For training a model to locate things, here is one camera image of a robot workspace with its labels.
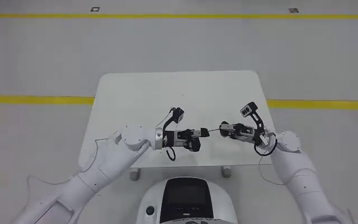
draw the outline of concrete floor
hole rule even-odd
[[[67,179],[78,170],[77,158],[91,107],[87,105],[0,105],[0,217],[11,218],[26,202],[26,176],[51,182]],[[276,130],[295,131],[317,166],[329,199],[358,217],[358,176],[355,129],[358,111],[270,110]],[[264,175],[277,181],[271,165]],[[128,172],[98,193],[84,209],[79,223],[133,223],[145,191],[173,176],[197,176],[211,180],[232,197],[239,223],[301,223],[298,208],[282,186],[261,179],[257,166],[237,166],[224,179],[218,167],[143,169],[138,182]],[[32,180],[33,199],[52,191]]]

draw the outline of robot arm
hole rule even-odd
[[[162,148],[162,129],[126,127],[91,155],[83,169],[55,194],[30,205],[13,223],[77,223],[83,207],[118,178],[150,146]]]
[[[351,223],[328,201],[311,159],[301,149],[298,136],[293,132],[283,132],[276,136],[265,130],[256,110],[256,104],[251,102],[241,110],[241,114],[244,117],[251,116],[257,129],[240,123],[222,122],[220,134],[223,137],[230,136],[232,139],[252,143],[259,155],[271,157],[275,171],[293,195],[304,223]],[[256,147],[268,153],[260,153]]]

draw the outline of yellow stripe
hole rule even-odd
[[[1,104],[87,104],[92,105],[94,97],[81,96],[6,96],[0,95]]]
[[[270,108],[358,110],[358,101],[267,100]]]
[[[0,18],[242,18],[242,19],[310,19],[310,20],[356,20],[350,14],[0,14]]]
[[[0,104],[82,104],[92,105],[94,97],[82,96],[7,96]],[[267,100],[270,108],[358,110],[358,101],[339,100]]]

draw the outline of table leg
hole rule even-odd
[[[137,181],[140,177],[140,168],[131,168],[129,178],[132,181]]]
[[[220,169],[224,178],[231,177],[231,166],[221,166]]]

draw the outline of wire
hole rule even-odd
[[[261,161],[262,161],[262,158],[263,158],[263,156],[261,156],[261,158],[260,158],[260,160],[259,160],[259,162],[258,162],[258,170],[259,170],[259,172],[260,172],[261,177],[262,177],[265,181],[267,181],[267,182],[269,182],[269,183],[271,183],[271,184],[275,184],[275,185],[278,185],[278,186],[287,185],[287,184],[289,184],[289,183],[292,181],[292,179],[295,177],[295,175],[296,175],[298,172],[302,171],[302,170],[310,170],[310,171],[312,171],[312,172],[314,172],[314,173],[316,174],[316,172],[315,172],[314,170],[310,169],[310,168],[303,168],[303,169],[299,169],[299,170],[297,170],[296,172],[294,172],[294,173],[292,174],[292,176],[289,178],[288,181],[286,181],[286,182],[284,182],[284,183],[282,183],[282,184],[280,184],[280,183],[275,183],[275,182],[273,182],[273,181],[271,181],[271,180],[266,179],[266,178],[263,176],[262,171],[261,171],[261,165],[262,165],[262,164],[261,164]]]
[[[213,131],[215,131],[215,130],[220,130],[220,128],[218,128],[218,129],[213,129],[213,130],[209,130],[208,132],[213,132]]]
[[[272,132],[272,134],[275,136],[275,144],[274,144],[274,147],[272,148],[272,150],[271,150],[269,153],[265,154],[265,152],[267,152],[267,150],[266,150],[264,153],[260,153],[260,152],[258,152],[258,150],[257,150],[257,148],[256,148],[256,145],[255,145],[255,144],[253,144],[253,149],[254,149],[254,150],[255,150],[255,152],[256,152],[257,154],[259,154],[261,157],[271,155],[271,154],[274,152],[274,150],[276,149],[276,146],[277,146],[277,139],[276,139],[276,135],[275,135],[273,132]]]
[[[169,157],[169,159],[170,159],[171,161],[175,161],[175,159],[176,159],[175,151],[174,151],[174,149],[173,149],[172,147],[169,146],[169,148],[173,151],[174,158],[172,158],[172,157],[169,155],[168,150],[166,150],[167,155],[168,155],[168,157]]]
[[[95,140],[95,144],[96,144],[96,154],[95,154],[95,158],[93,159],[91,165],[85,170],[85,171],[81,171],[81,172],[87,172],[93,165],[93,163],[95,162],[96,158],[97,158],[97,154],[98,154],[98,141],[101,141],[101,140],[108,140],[109,138],[100,138],[100,139],[96,139]]]
[[[73,176],[71,176],[70,178],[68,178],[67,180],[65,181],[62,181],[62,182],[59,182],[59,183],[51,183],[51,182],[47,182],[47,181],[44,181],[44,180],[41,180],[40,178],[37,178],[33,175],[28,175],[27,178],[26,178],[26,185],[27,185],[27,199],[26,199],[26,203],[25,205],[22,207],[22,210],[18,212],[18,214],[12,219],[11,223],[14,222],[15,219],[17,219],[19,217],[19,215],[27,208],[27,206],[29,205],[29,202],[30,202],[30,197],[31,197],[31,190],[30,190],[30,178],[34,178],[42,183],[45,183],[45,184],[50,184],[50,185],[60,185],[60,184],[64,184],[64,183],[67,183],[70,179],[72,179]]]
[[[159,122],[159,124],[157,124],[156,127],[159,126],[161,123],[163,123],[163,121],[164,121],[165,119],[167,119],[167,117],[170,115],[170,112],[171,112],[171,111],[172,111],[172,110],[169,111],[169,113],[167,114],[167,116],[166,116],[165,118],[163,118],[163,120],[162,120],[161,122]]]
[[[156,127],[159,126],[161,123],[163,123],[163,121],[164,121],[165,119],[167,119],[167,117],[170,115],[170,113],[171,113],[172,111],[174,111],[174,109],[175,109],[175,108],[170,108],[170,111],[168,112],[167,116],[166,116],[165,118],[163,118],[163,120],[162,120],[161,122],[159,122],[159,124],[157,124]]]
[[[93,165],[93,163],[95,162],[95,160],[96,160],[96,158],[97,158],[97,154],[98,154],[98,141],[101,141],[101,140],[107,140],[107,139],[109,139],[109,138],[100,138],[100,139],[96,139],[95,140],[95,143],[96,143],[96,154],[95,154],[95,159],[92,161],[92,163],[91,163],[91,165],[85,170],[85,171],[81,171],[81,172],[86,172],[86,171],[88,171],[91,167],[92,167],[92,165]],[[34,176],[34,175],[28,175],[27,176],[27,178],[26,178],[26,184],[27,184],[27,192],[28,192],[28,194],[27,194],[27,200],[26,200],[26,203],[25,203],[25,205],[22,207],[22,210],[21,211],[19,211],[19,213],[12,219],[12,221],[11,221],[11,223],[15,220],[15,219],[17,219],[18,218],[18,216],[27,208],[27,206],[29,205],[29,202],[30,202],[30,197],[31,197],[31,190],[30,190],[30,178],[34,178],[34,179],[36,179],[36,180],[38,180],[38,181],[40,181],[40,182],[42,182],[42,183],[45,183],[45,184],[50,184],[50,185],[60,185],[60,184],[64,184],[64,183],[66,183],[66,182],[68,182],[70,179],[72,179],[72,177],[73,176],[71,176],[69,179],[67,179],[67,180],[65,180],[65,181],[62,181],[62,182],[59,182],[59,183],[51,183],[51,182],[47,182],[47,181],[45,181],[45,180],[41,180],[40,178],[37,178],[36,176]]]

